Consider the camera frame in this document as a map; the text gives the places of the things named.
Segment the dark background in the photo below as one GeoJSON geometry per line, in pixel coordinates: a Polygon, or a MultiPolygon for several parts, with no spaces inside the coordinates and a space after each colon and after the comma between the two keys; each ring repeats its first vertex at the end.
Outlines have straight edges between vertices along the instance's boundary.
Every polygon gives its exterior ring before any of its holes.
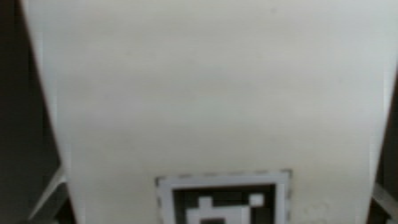
{"type": "MultiPolygon", "coordinates": [[[[398,91],[380,161],[376,181],[398,198],[398,91]]],[[[0,224],[26,218],[56,167],[19,2],[0,0],[0,224]]],[[[367,223],[385,224],[385,218],[373,204],[367,223]]]]}

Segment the dark wall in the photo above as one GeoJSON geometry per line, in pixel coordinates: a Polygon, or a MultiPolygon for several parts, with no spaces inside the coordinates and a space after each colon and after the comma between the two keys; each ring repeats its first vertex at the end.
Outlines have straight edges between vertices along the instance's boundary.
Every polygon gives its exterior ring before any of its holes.
{"type": "MultiPolygon", "coordinates": [[[[383,187],[394,199],[398,199],[398,82],[394,87],[389,119],[382,144],[382,155],[376,172],[376,183],[383,187]]],[[[389,215],[371,202],[367,224],[385,223],[389,215]]]]}
{"type": "Polygon", "coordinates": [[[0,223],[26,218],[56,167],[19,6],[0,0],[0,223]]]}

